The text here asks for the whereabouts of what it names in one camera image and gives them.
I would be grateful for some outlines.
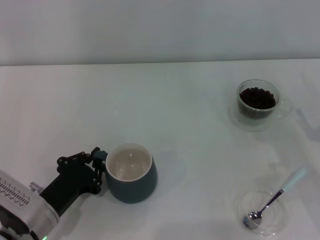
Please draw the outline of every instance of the white table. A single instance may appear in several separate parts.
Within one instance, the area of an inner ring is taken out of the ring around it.
[[[236,222],[233,199],[275,187],[303,161],[319,171],[319,75],[320,59],[0,67],[0,167],[45,187],[61,156],[139,143],[157,166],[153,195],[124,204],[103,184],[77,199],[49,240],[257,239]],[[228,117],[237,86],[255,78],[294,106],[261,133]],[[317,176],[283,195],[290,220],[273,239],[319,239]]]

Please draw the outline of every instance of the metal spoon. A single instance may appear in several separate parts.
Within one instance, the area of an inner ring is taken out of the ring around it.
[[[262,212],[269,207],[281,194],[291,188],[299,179],[301,179],[307,170],[302,167],[298,171],[296,171],[289,179],[284,183],[281,189],[271,198],[271,200],[260,210],[260,211],[252,211],[248,213],[247,216],[243,218],[243,224],[246,228],[250,230],[255,230],[259,227],[262,221]]]

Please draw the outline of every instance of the dark green mug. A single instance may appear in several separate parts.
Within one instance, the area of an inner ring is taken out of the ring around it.
[[[158,174],[151,153],[142,145],[126,143],[105,159],[106,181],[113,196],[128,204],[148,198],[156,188]]]

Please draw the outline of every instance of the mug rim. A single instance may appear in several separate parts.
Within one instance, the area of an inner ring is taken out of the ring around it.
[[[246,104],[246,103],[241,99],[241,97],[240,97],[240,88],[241,88],[245,83],[247,83],[247,82],[253,82],[253,81],[264,82],[264,83],[269,84],[269,85],[271,85],[272,87],[274,87],[274,89],[276,89],[277,94],[278,94],[278,102],[276,102],[273,107],[267,108],[267,109],[254,108],[254,107],[249,106],[248,104]],[[279,90],[276,88],[275,85],[273,85],[271,82],[266,81],[266,80],[261,80],[261,79],[249,79],[249,80],[246,80],[246,81],[242,82],[242,83],[238,86],[236,93],[237,93],[237,94],[236,94],[236,97],[237,97],[237,99],[238,99],[239,102],[241,102],[241,103],[242,103],[244,106],[246,106],[247,108],[249,108],[249,109],[251,109],[251,110],[254,110],[254,111],[257,111],[257,112],[269,112],[269,111],[271,111],[271,110],[273,110],[273,109],[276,109],[276,108],[279,106],[280,102],[281,102],[281,96],[280,96]]]
[[[144,149],[148,155],[149,155],[149,166],[148,166],[148,169],[145,171],[144,174],[142,174],[141,176],[137,177],[137,178],[134,178],[134,179],[131,179],[131,180],[123,180],[123,179],[120,179],[118,177],[116,177],[115,175],[113,175],[111,173],[111,171],[109,170],[109,166],[108,166],[108,158],[112,158],[112,156],[117,153],[119,151],[119,149],[123,148],[123,147],[126,147],[126,146],[132,146],[132,147],[140,147],[142,149]],[[151,169],[151,166],[153,164],[153,158],[152,158],[152,154],[151,152],[143,145],[141,144],[137,144],[137,143],[133,143],[133,142],[126,142],[124,144],[121,144],[119,146],[117,146],[115,149],[113,149],[107,156],[106,156],[106,159],[105,159],[105,168],[107,170],[107,172],[111,175],[112,178],[120,181],[120,182],[126,182],[126,183],[131,183],[131,182],[134,182],[134,181],[137,181],[141,178],[143,178]]]

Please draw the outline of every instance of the white wall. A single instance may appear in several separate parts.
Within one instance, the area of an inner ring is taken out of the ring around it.
[[[1,0],[0,65],[320,57],[320,0]]]

